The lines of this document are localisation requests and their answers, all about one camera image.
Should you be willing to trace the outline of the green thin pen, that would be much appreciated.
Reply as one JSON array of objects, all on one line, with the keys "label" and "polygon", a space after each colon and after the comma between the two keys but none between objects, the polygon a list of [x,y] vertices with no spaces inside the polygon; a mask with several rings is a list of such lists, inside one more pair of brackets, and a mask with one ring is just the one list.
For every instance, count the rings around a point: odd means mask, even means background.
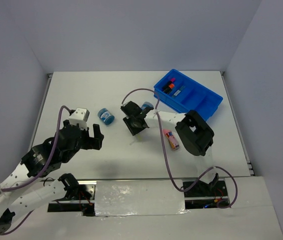
[{"label": "green thin pen", "polygon": [[172,98],[175,98],[175,97],[177,97],[179,94],[180,94],[180,90],[177,90],[171,97]]}]

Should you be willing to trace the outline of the orange tip black highlighter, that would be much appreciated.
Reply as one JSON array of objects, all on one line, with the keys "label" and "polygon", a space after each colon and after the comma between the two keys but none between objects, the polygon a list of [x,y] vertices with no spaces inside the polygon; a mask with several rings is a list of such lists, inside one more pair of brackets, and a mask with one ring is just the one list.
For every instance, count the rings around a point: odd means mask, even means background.
[{"label": "orange tip black highlighter", "polygon": [[168,86],[166,86],[162,91],[165,94],[169,94],[173,90],[174,87],[175,87],[175,85],[173,83],[171,83]]}]

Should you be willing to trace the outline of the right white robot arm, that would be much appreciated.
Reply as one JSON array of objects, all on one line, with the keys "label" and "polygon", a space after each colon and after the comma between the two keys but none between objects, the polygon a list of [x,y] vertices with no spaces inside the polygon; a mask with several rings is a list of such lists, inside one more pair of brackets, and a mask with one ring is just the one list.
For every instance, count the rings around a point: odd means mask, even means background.
[{"label": "right white robot arm", "polygon": [[[159,129],[162,152],[168,176],[173,186],[182,193],[191,190],[199,183],[199,191],[210,196],[217,188],[219,174],[214,167],[211,147],[214,131],[195,110],[187,113],[172,113],[158,111],[155,107],[141,108],[135,102],[129,101],[120,107],[125,114],[123,118],[129,132],[135,136],[146,129]],[[196,159],[196,167],[200,175],[187,188],[180,188],[174,181],[165,147],[163,130],[172,130],[177,133],[184,149]]]}]

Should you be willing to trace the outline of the blue thin pen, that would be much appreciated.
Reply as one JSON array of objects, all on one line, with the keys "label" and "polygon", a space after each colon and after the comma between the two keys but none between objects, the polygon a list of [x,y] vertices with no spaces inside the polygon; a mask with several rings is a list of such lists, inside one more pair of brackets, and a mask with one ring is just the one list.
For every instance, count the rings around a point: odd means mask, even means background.
[{"label": "blue thin pen", "polygon": [[174,96],[178,96],[183,90],[185,89],[185,86],[181,86],[175,93],[174,93]]}]

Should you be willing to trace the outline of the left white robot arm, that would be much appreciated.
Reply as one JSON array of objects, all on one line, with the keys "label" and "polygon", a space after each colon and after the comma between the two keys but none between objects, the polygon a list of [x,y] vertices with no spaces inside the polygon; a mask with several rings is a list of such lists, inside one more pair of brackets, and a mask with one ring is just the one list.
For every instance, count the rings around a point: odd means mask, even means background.
[{"label": "left white robot arm", "polygon": [[93,136],[87,125],[72,124],[69,120],[58,127],[53,137],[36,145],[21,159],[15,170],[0,184],[0,236],[11,233],[12,223],[40,206],[59,199],[72,200],[91,194],[71,173],[64,173],[51,183],[31,193],[33,184],[68,163],[80,150],[100,150],[104,135],[98,124],[93,125]]}]

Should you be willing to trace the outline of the pink cap black highlighter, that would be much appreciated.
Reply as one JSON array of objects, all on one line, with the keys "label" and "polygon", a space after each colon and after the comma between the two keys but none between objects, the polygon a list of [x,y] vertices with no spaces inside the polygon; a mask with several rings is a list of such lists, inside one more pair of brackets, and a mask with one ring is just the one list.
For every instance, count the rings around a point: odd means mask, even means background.
[{"label": "pink cap black highlighter", "polygon": [[174,81],[176,80],[175,77],[171,78],[167,83],[166,83],[166,87],[169,86],[170,84],[172,84]]}]

